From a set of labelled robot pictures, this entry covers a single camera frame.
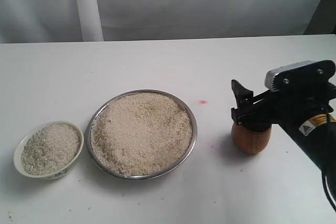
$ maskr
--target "small bowl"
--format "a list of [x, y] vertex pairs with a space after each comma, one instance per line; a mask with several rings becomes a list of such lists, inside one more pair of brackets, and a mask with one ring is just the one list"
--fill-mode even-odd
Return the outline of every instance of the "small bowl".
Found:
[[[21, 163], [21, 155], [22, 155], [22, 152], [25, 148], [25, 145], [27, 144], [28, 140], [36, 132], [42, 130], [43, 128], [45, 128], [47, 126], [53, 125], [53, 124], [67, 124], [78, 133], [79, 141], [80, 141], [78, 152], [74, 156], [74, 158], [69, 162], [69, 164], [67, 164], [62, 169], [55, 171], [54, 173], [47, 174], [47, 175], [31, 175], [31, 174], [29, 174], [25, 171], [25, 169], [23, 168], [22, 163]], [[61, 178], [61, 177], [65, 176], [71, 168], [74, 167], [74, 165], [76, 163], [75, 161], [78, 158], [81, 150], [83, 149], [83, 145], [84, 145], [84, 137], [83, 137], [82, 130], [79, 127], [77, 127], [76, 125], [74, 125], [72, 123], [64, 122], [64, 121], [54, 121], [54, 122], [45, 123], [45, 124], [42, 124], [42, 125], [36, 127], [32, 131], [30, 131], [27, 135], [24, 136], [24, 138], [21, 140], [21, 142], [17, 145], [17, 147], [15, 149], [15, 152], [14, 152], [14, 159], [13, 159], [14, 166], [19, 173], [21, 173], [22, 175], [24, 175], [26, 177], [29, 177], [29, 178], [40, 178], [40, 179], [48, 179], [48, 180]]]
[[[99, 159], [96, 157], [93, 149], [92, 149], [92, 145], [91, 145], [91, 129], [92, 129], [92, 125], [94, 120], [99, 116], [99, 114], [106, 108], [107, 105], [109, 105], [111, 102], [121, 98], [121, 97], [125, 97], [127, 95], [133, 95], [136, 93], [157, 93], [157, 94], [161, 94], [161, 95], [165, 95], [171, 99], [173, 99], [189, 116], [190, 119], [190, 123], [192, 126], [192, 138], [190, 140], [190, 144], [188, 149], [186, 150], [186, 152], [182, 155], [182, 157], [177, 160], [174, 164], [172, 164], [171, 166], [167, 167], [166, 169], [163, 169], [161, 171], [158, 171], [156, 173], [153, 174], [147, 174], [147, 175], [124, 175], [121, 173], [118, 173], [114, 170], [108, 169], [106, 166], [104, 166]], [[159, 90], [135, 90], [135, 91], [130, 91], [121, 95], [118, 95], [117, 97], [112, 98], [111, 100], [107, 101], [105, 104], [103, 104], [102, 107], [99, 108], [99, 110], [93, 115], [91, 121], [89, 122], [89, 125], [87, 127], [86, 133], [85, 133], [85, 138], [86, 138], [86, 146], [88, 148], [90, 157], [92, 159], [92, 161], [104, 172], [113, 175], [115, 177], [119, 177], [119, 178], [124, 178], [124, 179], [133, 179], [133, 180], [142, 180], [142, 179], [152, 179], [152, 178], [157, 178], [160, 177], [164, 174], [167, 174], [168, 172], [172, 171], [173, 169], [177, 168], [179, 165], [181, 165], [186, 159], [187, 157], [190, 155], [191, 151], [194, 148], [194, 145], [196, 143], [196, 138], [197, 138], [197, 123], [196, 123], [196, 119], [194, 117], [193, 112], [189, 109], [189, 107], [183, 102], [181, 101], [179, 98], [163, 92], [163, 91], [159, 91]]]

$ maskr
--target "white tabletop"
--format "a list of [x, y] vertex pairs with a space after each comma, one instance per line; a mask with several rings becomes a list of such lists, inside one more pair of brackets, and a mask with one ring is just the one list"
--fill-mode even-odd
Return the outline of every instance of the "white tabletop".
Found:
[[[256, 156], [230, 140], [231, 79], [257, 94], [268, 70], [335, 52], [334, 35], [0, 45], [0, 223], [336, 223], [320, 171], [280, 127]], [[198, 138], [179, 168], [117, 179], [84, 148], [60, 180], [15, 171], [15, 146], [32, 128], [65, 120], [84, 131], [100, 105], [136, 89], [169, 92], [193, 111]]]

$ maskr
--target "brown wooden cylinder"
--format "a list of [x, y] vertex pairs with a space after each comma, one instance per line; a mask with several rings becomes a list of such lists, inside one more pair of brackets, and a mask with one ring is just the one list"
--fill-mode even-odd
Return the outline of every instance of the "brown wooden cylinder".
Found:
[[268, 144], [271, 136], [271, 127], [264, 132], [252, 132], [242, 125], [233, 124], [231, 138], [241, 151], [249, 154], [261, 152]]

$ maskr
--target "yellow warning sticker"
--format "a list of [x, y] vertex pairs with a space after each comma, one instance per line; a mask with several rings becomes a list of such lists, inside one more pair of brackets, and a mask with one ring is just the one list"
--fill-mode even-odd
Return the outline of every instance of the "yellow warning sticker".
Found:
[[[331, 123], [336, 123], [332, 115], [329, 114], [329, 117]], [[325, 114], [316, 115], [302, 123], [299, 127], [299, 131], [301, 131], [303, 135], [308, 136], [316, 127], [325, 123], [327, 123], [327, 116]]]

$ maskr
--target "rice pile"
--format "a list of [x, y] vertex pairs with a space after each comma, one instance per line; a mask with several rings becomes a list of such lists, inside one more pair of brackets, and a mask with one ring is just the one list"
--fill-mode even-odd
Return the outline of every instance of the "rice pile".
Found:
[[21, 155], [25, 171], [32, 175], [54, 173], [75, 157], [80, 146], [77, 132], [67, 124], [53, 124], [36, 132]]
[[110, 103], [91, 131], [96, 157], [124, 175], [148, 175], [169, 167], [186, 152], [191, 138], [187, 113], [173, 99], [151, 92]]

